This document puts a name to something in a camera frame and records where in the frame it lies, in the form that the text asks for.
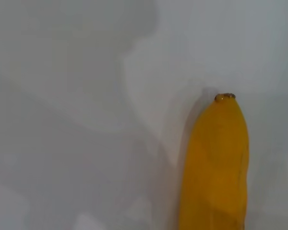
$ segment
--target white surface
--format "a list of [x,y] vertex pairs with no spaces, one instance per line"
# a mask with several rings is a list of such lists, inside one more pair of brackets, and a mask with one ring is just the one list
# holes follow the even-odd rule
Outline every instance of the white surface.
[[249,126],[248,229],[288,230],[288,0],[0,0],[0,229],[173,229],[217,91]]

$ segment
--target yellow banana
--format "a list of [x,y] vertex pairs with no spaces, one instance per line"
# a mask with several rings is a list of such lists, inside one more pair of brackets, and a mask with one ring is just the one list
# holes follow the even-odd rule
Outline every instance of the yellow banana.
[[180,195],[179,230],[243,230],[249,138],[231,93],[218,94],[193,127]]

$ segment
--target white background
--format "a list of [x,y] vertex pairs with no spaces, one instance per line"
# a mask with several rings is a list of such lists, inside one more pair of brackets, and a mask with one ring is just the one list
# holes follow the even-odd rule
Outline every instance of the white background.
[[0,230],[173,230],[190,126],[232,92],[247,230],[288,230],[288,0],[0,0]]

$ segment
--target white wall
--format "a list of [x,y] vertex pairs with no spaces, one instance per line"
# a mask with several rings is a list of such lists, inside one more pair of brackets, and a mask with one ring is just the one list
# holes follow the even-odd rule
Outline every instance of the white wall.
[[249,126],[248,229],[288,230],[288,0],[0,0],[0,230],[172,229],[216,92]]

